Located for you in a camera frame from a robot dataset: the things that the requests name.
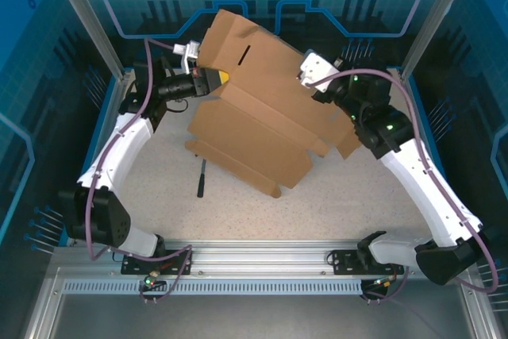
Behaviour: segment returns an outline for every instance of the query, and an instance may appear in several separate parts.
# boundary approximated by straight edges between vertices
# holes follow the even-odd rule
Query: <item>enclosure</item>
[[[144,38],[201,40],[221,9],[249,18],[301,52],[372,56],[400,77],[433,161],[469,210],[502,232],[491,248],[502,281],[494,295],[455,283],[438,287],[414,269],[401,300],[413,303],[444,337],[506,335],[508,0],[0,4],[3,337],[392,337],[393,330],[400,337],[435,337],[408,309],[366,307],[357,295],[332,292],[346,281],[330,274],[323,261],[329,250],[354,248],[381,229],[429,235],[398,180],[359,148],[346,160],[338,152],[313,156],[312,171],[279,199],[209,163],[205,197],[196,198],[202,161],[184,143],[202,98],[191,99],[185,113],[166,115],[136,158],[121,198],[136,224],[161,234],[169,247],[194,244],[195,274],[183,285],[227,291],[181,289],[146,307],[129,289],[136,277],[120,275],[121,264],[111,256],[92,263],[84,244],[61,228],[58,191],[90,167],[111,134]],[[178,56],[168,58],[178,65]],[[392,98],[405,107],[396,90]],[[238,275],[240,265],[253,270]],[[464,276],[489,285],[484,265]],[[330,290],[229,292],[231,285],[301,282]],[[81,319],[85,314],[89,321]]]

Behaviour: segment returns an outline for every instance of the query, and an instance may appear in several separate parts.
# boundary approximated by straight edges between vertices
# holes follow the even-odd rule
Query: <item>aluminum frame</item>
[[[436,0],[402,63],[402,77],[408,79],[434,37],[454,0]]]
[[[121,79],[124,73],[123,65],[90,2],[88,0],[69,0],[69,2],[113,76]]]
[[[168,249],[193,245],[193,264],[190,275],[184,280],[230,279],[241,280],[353,280],[377,279],[376,275],[333,275],[325,257],[333,249],[352,249],[356,240],[342,241],[167,241]],[[58,322],[58,313],[65,284],[76,280],[141,280],[143,276],[121,275],[121,263],[113,262],[107,254],[94,263],[90,262],[83,246],[56,248],[37,303],[33,310],[25,339],[50,338]],[[463,278],[481,284],[478,268],[466,271]],[[424,279],[419,271],[410,271],[410,280]],[[495,321],[488,297],[462,287],[464,307],[471,319],[477,338],[498,339],[501,331]],[[117,295],[116,291],[101,294]]]

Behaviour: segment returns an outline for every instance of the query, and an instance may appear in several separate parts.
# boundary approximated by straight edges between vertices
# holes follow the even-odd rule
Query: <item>vent slot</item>
[[[143,281],[138,279],[73,279],[64,284],[63,293],[73,295],[136,295]],[[172,279],[146,295],[165,293]],[[181,279],[174,295],[360,295],[361,281],[288,279]]]

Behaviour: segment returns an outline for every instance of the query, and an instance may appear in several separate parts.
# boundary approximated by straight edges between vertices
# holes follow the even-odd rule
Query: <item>black cable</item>
[[[129,88],[128,88],[128,89],[127,89],[127,91],[125,92],[125,97],[127,97],[127,96],[131,93],[131,91],[133,91],[133,87],[134,87],[134,85],[136,85],[136,84],[137,84],[136,80],[134,80],[134,81],[132,81],[132,82],[130,83]]]
[[[147,296],[144,295],[144,291],[143,289],[141,288],[140,289],[140,294],[139,296],[141,297],[141,299],[144,300],[145,303],[147,303],[148,301],[152,301],[152,302],[155,302],[160,300],[160,299],[164,299],[164,298],[167,298],[172,292],[173,290],[176,288],[176,285],[178,284],[178,282],[180,281],[180,277],[182,276],[183,274],[183,271],[185,270],[185,267],[187,266],[187,261],[189,260],[189,258],[191,257],[191,253],[192,253],[192,245],[188,245],[186,246],[184,249],[187,250],[187,254],[185,256],[185,259],[183,260],[182,262],[182,266],[180,267],[179,271],[178,271],[178,274],[176,275],[176,278],[175,280],[173,281],[173,284],[171,285],[171,287],[169,287],[169,289],[166,291],[166,293],[158,296],[158,297],[153,297],[153,298],[149,298]]]
[[[171,111],[172,113],[183,113],[184,111],[187,111],[187,109],[189,108],[189,102],[186,99],[180,99],[177,102],[185,102],[185,109],[174,110],[174,109],[170,109],[169,107],[167,107],[166,110]]]
[[[176,76],[176,73],[173,70],[173,67],[169,63],[166,63],[165,69],[169,70],[169,74],[171,75],[171,77],[175,77]]]
[[[333,266],[333,264],[331,264],[331,263],[330,263],[330,261],[329,261],[330,256],[332,256],[332,255],[333,255],[333,252],[334,252],[334,251],[332,251],[332,252],[328,253],[328,256],[326,256],[326,263],[327,263],[328,265],[330,265],[330,266]]]
[[[362,106],[360,106],[360,111],[358,112],[358,122],[360,123],[360,127],[364,127],[364,111],[369,107],[369,104],[364,102]]]

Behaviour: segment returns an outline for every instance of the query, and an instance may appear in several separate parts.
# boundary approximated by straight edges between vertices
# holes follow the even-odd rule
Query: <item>white arm segment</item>
[[[78,180],[83,187],[90,188],[92,177],[97,167],[98,158],[104,152],[105,147],[117,135],[118,131],[125,126],[132,118],[134,114],[126,113],[119,115],[117,123],[111,133],[110,139],[104,145],[102,151],[98,154],[97,159],[93,162],[91,167],[85,172]],[[106,157],[106,161],[102,165],[102,175],[97,182],[95,189],[107,187],[112,191],[118,199],[120,199],[120,190],[124,183],[125,177],[129,173],[134,160],[138,152],[141,150],[143,145],[153,134],[152,123],[145,118],[139,118],[134,124],[127,130],[123,137],[117,140],[115,145],[111,148],[111,151]],[[119,249],[125,250],[129,253],[134,253],[140,256],[150,257],[153,255],[156,249],[157,236],[153,233],[146,233],[141,229],[138,229],[131,222],[130,230],[127,233],[127,238],[124,243],[120,245]]]
[[[432,172],[436,175],[443,188],[448,192],[455,204],[476,232],[479,232],[481,221],[469,211],[455,195],[439,170],[430,159],[424,146],[425,158],[431,164]],[[416,141],[412,139],[400,146],[399,152],[389,152],[381,158],[381,162],[397,177],[407,193],[413,199],[423,218],[430,228],[432,238],[438,247],[457,245],[457,240],[464,241],[471,238],[471,233],[460,222],[445,197],[436,188],[420,161],[416,148]]]
[[[412,139],[400,146],[399,152],[389,152],[381,158],[381,162],[390,169],[413,199],[423,218],[430,228],[432,238],[438,247],[453,247],[457,240],[468,240],[471,233],[461,224],[452,207],[436,189],[419,159],[416,141]],[[441,173],[433,165],[424,146],[425,158],[431,164],[433,173],[461,209],[476,232],[479,232],[481,221],[472,214],[457,198]],[[416,261],[417,246],[430,241],[430,237],[402,237],[386,233],[374,239],[369,249],[374,259],[380,264],[401,264],[418,267]]]
[[[118,131],[125,126],[134,114],[126,113],[119,115],[117,118],[117,124],[114,126],[114,130],[111,133],[110,139],[104,145],[104,148],[98,154],[97,159],[93,162],[91,167],[85,172],[78,180],[78,183],[82,183],[83,187],[90,187],[92,183],[92,177],[97,167],[98,158],[101,157],[105,147],[117,135]],[[134,160],[138,152],[144,146],[146,141],[152,137],[153,128],[152,123],[148,119],[139,118],[134,124],[127,130],[124,136],[115,143],[111,148],[111,151],[106,157],[106,161],[102,165],[102,175],[97,182],[95,189],[107,187],[110,191],[118,197],[120,195],[120,189],[124,183],[125,177],[132,167]]]

